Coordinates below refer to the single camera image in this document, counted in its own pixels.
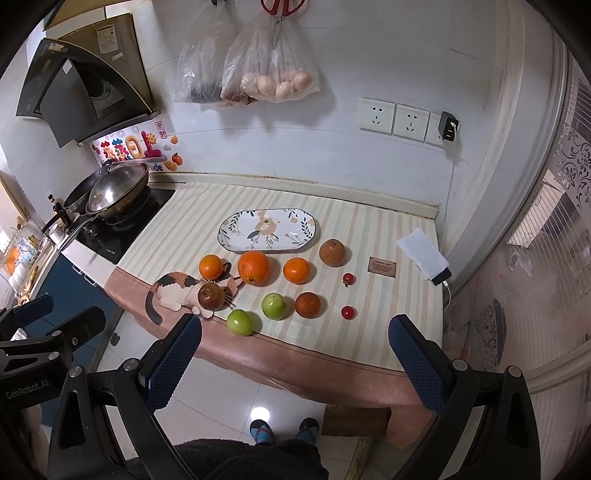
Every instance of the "scissors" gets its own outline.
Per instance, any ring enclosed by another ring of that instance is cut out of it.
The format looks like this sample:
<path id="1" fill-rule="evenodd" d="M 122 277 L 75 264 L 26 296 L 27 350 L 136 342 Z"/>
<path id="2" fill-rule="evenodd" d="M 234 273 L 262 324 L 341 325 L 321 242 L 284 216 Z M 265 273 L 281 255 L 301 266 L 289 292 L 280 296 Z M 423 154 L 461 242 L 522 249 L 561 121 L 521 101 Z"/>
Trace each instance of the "scissors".
<path id="1" fill-rule="evenodd" d="M 281 22 L 285 17 L 289 17 L 296 13 L 306 2 L 306 0 L 301 0 L 300 4 L 295 7 L 293 10 L 290 10 L 290 0 L 283 0 L 283 10 L 281 14 L 279 14 L 279 5 L 281 0 L 275 0 L 273 6 L 271 8 L 267 8 L 265 5 L 265 0 L 261 0 L 261 5 L 265 12 L 269 15 L 272 15 L 275 19 L 275 24 L 273 25 L 273 50 L 277 46 L 277 41 L 279 40 L 279 33 L 281 32 Z"/>

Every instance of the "metal screw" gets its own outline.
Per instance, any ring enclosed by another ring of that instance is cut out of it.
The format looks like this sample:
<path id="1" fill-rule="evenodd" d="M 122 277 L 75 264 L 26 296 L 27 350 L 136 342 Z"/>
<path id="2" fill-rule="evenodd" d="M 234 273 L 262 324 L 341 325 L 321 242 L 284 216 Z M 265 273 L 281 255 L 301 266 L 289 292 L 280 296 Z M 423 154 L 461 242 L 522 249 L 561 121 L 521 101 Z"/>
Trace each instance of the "metal screw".
<path id="1" fill-rule="evenodd" d="M 460 371 L 460 372 L 465 372 L 466 370 L 468 370 L 468 364 L 460 359 L 457 358 L 452 362 L 453 368 L 455 368 L 456 370 Z"/>
<path id="2" fill-rule="evenodd" d="M 509 375 L 515 378 L 519 378 L 521 376 L 521 370 L 519 369 L 519 367 L 511 365 L 509 367 Z"/>
<path id="3" fill-rule="evenodd" d="M 82 373 L 82 367 L 72 367 L 72 368 L 70 368 L 70 372 L 68 373 L 68 375 L 70 375 L 72 378 L 76 378 L 81 373 Z"/>
<path id="4" fill-rule="evenodd" d="M 125 370 L 127 372 L 131 372 L 132 370 L 137 368 L 138 365 L 139 365 L 139 360 L 137 360 L 136 358 L 130 358 L 129 360 L 126 360 L 125 362 L 123 362 L 123 370 Z"/>

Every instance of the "cherry tomato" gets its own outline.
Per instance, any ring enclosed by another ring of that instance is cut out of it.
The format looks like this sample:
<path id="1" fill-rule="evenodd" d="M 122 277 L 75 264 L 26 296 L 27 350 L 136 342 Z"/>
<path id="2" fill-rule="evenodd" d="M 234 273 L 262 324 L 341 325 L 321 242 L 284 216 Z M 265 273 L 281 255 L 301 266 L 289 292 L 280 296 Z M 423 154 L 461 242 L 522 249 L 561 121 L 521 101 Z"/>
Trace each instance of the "cherry tomato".
<path id="1" fill-rule="evenodd" d="M 347 305 L 340 310 L 340 314 L 345 320 L 353 320 L 355 318 L 356 312 L 353 307 Z"/>
<path id="2" fill-rule="evenodd" d="M 343 275 L 343 283 L 345 284 L 345 287 L 353 285 L 355 283 L 355 275 L 352 273 L 346 273 Z"/>

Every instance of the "stove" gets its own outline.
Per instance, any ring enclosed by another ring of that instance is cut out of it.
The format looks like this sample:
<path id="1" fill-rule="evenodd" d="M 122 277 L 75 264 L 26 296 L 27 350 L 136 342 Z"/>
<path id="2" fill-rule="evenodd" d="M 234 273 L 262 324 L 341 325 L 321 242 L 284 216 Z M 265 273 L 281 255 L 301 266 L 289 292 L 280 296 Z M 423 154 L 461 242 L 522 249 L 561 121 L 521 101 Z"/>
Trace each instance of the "stove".
<path id="1" fill-rule="evenodd" d="M 101 257 L 117 264 L 141 231 L 173 194 L 174 190 L 147 187 L 134 200 L 129 211 L 114 218 L 97 218 L 80 231 L 76 240 Z M 77 222 L 83 220 L 84 217 L 80 217 Z"/>

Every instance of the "electrical outlet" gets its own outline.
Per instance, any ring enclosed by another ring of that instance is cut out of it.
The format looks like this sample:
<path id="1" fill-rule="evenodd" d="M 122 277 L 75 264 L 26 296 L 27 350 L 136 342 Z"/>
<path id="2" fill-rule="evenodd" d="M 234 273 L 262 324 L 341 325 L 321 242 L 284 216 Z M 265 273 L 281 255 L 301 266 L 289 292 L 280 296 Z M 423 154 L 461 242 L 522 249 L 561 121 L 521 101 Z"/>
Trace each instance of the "electrical outlet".
<path id="1" fill-rule="evenodd" d="M 429 122 L 429 112 L 411 106 L 397 105 L 394 118 L 394 135 L 424 141 Z"/>
<path id="2" fill-rule="evenodd" d="M 360 98 L 359 128 L 391 135 L 395 108 L 395 103 Z"/>
<path id="3" fill-rule="evenodd" d="M 431 112 L 431 115 L 429 115 L 429 124 L 427 125 L 425 142 L 443 148 L 443 139 L 439 134 L 439 120 L 441 120 L 441 115 Z"/>

